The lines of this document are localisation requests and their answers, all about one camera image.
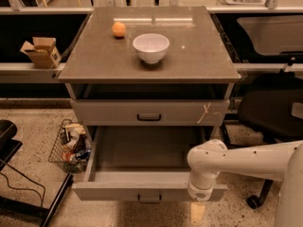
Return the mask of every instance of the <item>open cardboard box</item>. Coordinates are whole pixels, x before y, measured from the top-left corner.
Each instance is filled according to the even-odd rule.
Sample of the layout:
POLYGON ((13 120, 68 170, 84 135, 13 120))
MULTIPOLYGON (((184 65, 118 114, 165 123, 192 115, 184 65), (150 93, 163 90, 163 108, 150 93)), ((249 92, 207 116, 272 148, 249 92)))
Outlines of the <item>open cardboard box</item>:
POLYGON ((21 52, 28 55, 37 68, 57 68, 61 55, 56 47, 55 38, 33 37, 33 43, 24 42, 21 52))

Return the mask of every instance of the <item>floor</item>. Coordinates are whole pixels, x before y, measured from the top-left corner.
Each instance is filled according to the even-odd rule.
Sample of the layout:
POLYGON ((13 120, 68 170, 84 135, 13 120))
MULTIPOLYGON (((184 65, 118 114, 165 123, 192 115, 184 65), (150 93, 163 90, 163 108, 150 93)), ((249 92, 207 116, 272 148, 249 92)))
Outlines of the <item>floor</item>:
MULTIPOLYGON (((22 100, 2 99, 0 119, 8 119, 18 127, 14 137, 23 142, 22 147, 9 162, 34 181, 45 186, 44 207, 49 207, 59 190, 65 173, 48 162, 58 130, 64 119, 76 120, 69 108, 68 99, 61 100, 22 100)), ((228 125, 233 143, 260 144, 260 135, 239 125, 228 125)), ((30 187, 41 192, 33 183, 26 181, 7 166, 2 171, 9 177, 14 187, 30 187)), ((74 174, 74 181, 81 181, 82 174, 74 174)), ((277 204, 279 183, 274 183, 267 201, 257 210, 250 209, 245 199, 258 195, 263 180, 235 174, 221 173, 218 183, 227 184, 228 190, 218 202, 206 202, 203 223, 200 226, 250 227, 273 226, 277 204)), ((39 205, 38 195, 31 191, 16 191, 7 187, 0 176, 0 194, 4 197, 39 205)), ((142 204, 124 201, 81 201, 69 189, 53 217, 50 226, 86 227, 144 227, 178 226, 190 224, 190 202, 161 202, 142 204)), ((35 218, 18 216, 0 211, 0 226, 39 226, 35 218)))

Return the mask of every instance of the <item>black cable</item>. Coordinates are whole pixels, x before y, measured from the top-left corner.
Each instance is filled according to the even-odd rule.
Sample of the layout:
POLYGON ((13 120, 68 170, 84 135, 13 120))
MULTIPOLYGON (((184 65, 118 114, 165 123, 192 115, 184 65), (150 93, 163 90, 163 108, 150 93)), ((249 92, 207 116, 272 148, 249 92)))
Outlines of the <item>black cable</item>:
POLYGON ((9 168, 11 168, 12 170, 14 170, 14 171, 16 171, 17 173, 19 173, 21 176, 23 176, 23 177, 25 177, 26 179, 28 179, 30 182, 39 185, 39 186, 44 190, 43 195, 41 195, 38 191, 36 191, 36 190, 34 190, 34 189, 31 189, 31 188, 17 188, 17 187, 10 186, 10 185, 9 185, 9 178, 8 178, 5 174, 3 174, 2 172, 0 172, 0 174, 6 178, 7 184, 8 184, 8 187, 9 187, 9 188, 14 189, 14 190, 27 190, 27 191, 33 191, 33 192, 37 193, 37 194, 39 195, 39 197, 40 197, 40 200, 41 200, 41 208, 43 209, 44 200, 45 200, 45 187, 44 187, 43 185, 41 185, 41 184, 39 184, 39 183, 37 183, 37 182, 31 180, 31 179, 30 179, 28 176, 26 176, 24 173, 22 173, 21 171, 19 171, 19 170, 16 169, 15 167, 11 166, 11 165, 8 164, 7 162, 3 161, 2 159, 0 159, 0 161, 1 161, 3 164, 5 164, 6 166, 8 166, 9 168))

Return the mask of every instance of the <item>cabinet top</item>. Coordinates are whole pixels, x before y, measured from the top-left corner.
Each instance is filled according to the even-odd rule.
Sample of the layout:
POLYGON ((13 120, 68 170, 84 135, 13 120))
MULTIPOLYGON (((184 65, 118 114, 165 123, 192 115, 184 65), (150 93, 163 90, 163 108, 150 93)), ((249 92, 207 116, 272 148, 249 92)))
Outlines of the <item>cabinet top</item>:
POLYGON ((95 8, 59 81, 65 83, 227 83, 240 78, 205 7, 95 8), (126 25, 117 39, 114 22, 126 25), (169 39, 156 65, 140 60, 133 40, 144 33, 169 39))

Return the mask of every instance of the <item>closed drawer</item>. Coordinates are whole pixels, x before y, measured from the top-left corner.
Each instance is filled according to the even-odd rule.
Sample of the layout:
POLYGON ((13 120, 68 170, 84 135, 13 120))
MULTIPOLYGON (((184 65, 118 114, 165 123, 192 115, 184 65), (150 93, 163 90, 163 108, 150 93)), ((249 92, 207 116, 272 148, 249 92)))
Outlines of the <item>closed drawer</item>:
POLYGON ((188 201, 188 151, 199 145, 198 127, 98 127, 81 200, 188 201))
POLYGON ((85 125, 220 126, 229 100, 76 100, 71 104, 85 125))

